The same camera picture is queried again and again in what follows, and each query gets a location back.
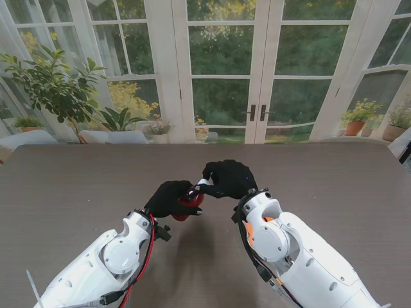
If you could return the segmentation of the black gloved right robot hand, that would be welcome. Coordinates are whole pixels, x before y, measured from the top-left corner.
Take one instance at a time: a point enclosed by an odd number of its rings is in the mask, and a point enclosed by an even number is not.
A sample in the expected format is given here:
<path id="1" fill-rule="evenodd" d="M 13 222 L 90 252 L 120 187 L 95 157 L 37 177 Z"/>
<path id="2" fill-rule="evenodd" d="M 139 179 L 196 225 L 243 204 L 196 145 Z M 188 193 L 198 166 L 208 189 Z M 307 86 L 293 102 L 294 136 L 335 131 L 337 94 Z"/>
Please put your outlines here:
<path id="1" fill-rule="evenodd" d="M 230 197 L 240 200 L 258 186 L 249 167 L 235 160 L 208 162 L 202 171 L 203 179 L 211 185 L 201 184 L 200 192 L 215 198 Z"/>

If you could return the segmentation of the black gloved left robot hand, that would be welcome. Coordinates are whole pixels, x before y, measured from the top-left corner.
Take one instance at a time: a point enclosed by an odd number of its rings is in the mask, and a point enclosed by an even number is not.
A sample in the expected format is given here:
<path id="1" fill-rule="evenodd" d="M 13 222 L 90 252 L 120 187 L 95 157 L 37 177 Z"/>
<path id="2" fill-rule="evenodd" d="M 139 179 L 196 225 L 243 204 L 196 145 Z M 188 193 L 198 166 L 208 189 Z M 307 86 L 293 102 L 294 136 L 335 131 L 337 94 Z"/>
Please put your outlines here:
<path id="1" fill-rule="evenodd" d="M 202 209 L 181 204 L 179 199 L 185 195 L 192 183 L 187 180 L 166 181 L 160 185 L 148 200 L 144 209 L 155 218 L 174 216 L 199 216 Z"/>

